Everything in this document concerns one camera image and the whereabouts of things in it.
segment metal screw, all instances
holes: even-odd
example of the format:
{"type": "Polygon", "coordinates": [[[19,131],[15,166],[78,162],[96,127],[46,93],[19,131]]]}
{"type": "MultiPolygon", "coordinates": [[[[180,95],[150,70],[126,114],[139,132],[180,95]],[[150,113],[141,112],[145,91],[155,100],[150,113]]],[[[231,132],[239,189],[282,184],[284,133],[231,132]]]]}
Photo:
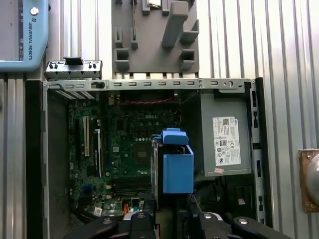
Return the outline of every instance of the metal screw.
{"type": "Polygon", "coordinates": [[[138,214],[138,218],[144,218],[145,215],[144,214],[138,214]]]}
{"type": "Polygon", "coordinates": [[[211,219],[211,218],[212,218],[211,214],[208,214],[208,213],[205,213],[205,214],[204,214],[204,217],[205,217],[206,219],[211,219]]]}
{"type": "Polygon", "coordinates": [[[33,7],[30,9],[30,13],[32,16],[37,16],[39,14],[39,9],[36,7],[33,7]]]}
{"type": "Polygon", "coordinates": [[[248,221],[245,220],[245,219],[243,219],[243,218],[238,219],[238,222],[239,222],[240,224],[242,224],[242,225],[248,224],[248,221]]]}
{"type": "Polygon", "coordinates": [[[104,221],[103,221],[103,224],[110,224],[112,221],[110,220],[110,219],[105,219],[104,221]]]}

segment barcode label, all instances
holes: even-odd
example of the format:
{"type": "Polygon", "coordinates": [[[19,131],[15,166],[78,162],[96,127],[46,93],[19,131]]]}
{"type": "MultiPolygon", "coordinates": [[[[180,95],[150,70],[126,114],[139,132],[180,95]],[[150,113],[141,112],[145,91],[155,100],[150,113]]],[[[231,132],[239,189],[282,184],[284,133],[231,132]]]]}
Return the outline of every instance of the barcode label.
{"type": "Polygon", "coordinates": [[[213,131],[216,167],[240,164],[238,120],[235,117],[213,118],[213,131]]]}
{"type": "Polygon", "coordinates": [[[229,119],[223,119],[223,125],[229,125],[229,119]]]}
{"type": "Polygon", "coordinates": [[[100,217],[102,215],[102,208],[94,208],[93,215],[100,217]]]}

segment universal robots label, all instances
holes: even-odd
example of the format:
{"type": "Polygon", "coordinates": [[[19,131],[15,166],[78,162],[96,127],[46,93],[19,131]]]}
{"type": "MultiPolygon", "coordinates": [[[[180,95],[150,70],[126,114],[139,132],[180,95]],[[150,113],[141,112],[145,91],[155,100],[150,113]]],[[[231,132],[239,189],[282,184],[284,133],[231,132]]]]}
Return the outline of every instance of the universal robots label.
{"type": "Polygon", "coordinates": [[[238,120],[234,117],[213,118],[216,166],[240,164],[238,120]]]}
{"type": "Polygon", "coordinates": [[[33,23],[36,22],[36,18],[33,17],[31,22],[29,22],[28,28],[28,58],[29,61],[33,60],[33,23]]]}

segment red wire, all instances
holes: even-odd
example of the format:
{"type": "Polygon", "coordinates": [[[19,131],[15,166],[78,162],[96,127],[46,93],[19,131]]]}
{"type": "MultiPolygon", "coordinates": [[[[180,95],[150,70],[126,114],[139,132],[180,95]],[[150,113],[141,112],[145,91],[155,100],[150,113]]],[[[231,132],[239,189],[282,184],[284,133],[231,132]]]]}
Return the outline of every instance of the red wire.
{"type": "Polygon", "coordinates": [[[130,103],[130,104],[137,104],[137,105],[154,105],[154,104],[160,104],[160,103],[164,103],[171,100],[173,100],[173,98],[167,98],[165,100],[151,101],[151,102],[147,102],[147,101],[124,101],[124,102],[130,103]]]}

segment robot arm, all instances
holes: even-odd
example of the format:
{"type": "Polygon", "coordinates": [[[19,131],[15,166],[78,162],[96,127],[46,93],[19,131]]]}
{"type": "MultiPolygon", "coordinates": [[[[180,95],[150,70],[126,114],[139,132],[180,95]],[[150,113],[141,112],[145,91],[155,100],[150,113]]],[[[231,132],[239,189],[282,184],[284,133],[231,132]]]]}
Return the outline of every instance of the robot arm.
{"type": "MultiPolygon", "coordinates": [[[[232,224],[225,223],[214,213],[200,213],[186,232],[192,239],[290,239],[251,218],[237,217],[232,224]]],[[[129,214],[122,222],[114,218],[99,218],[73,231],[65,239],[92,239],[97,236],[109,239],[157,239],[153,217],[146,212],[129,214]]]]}

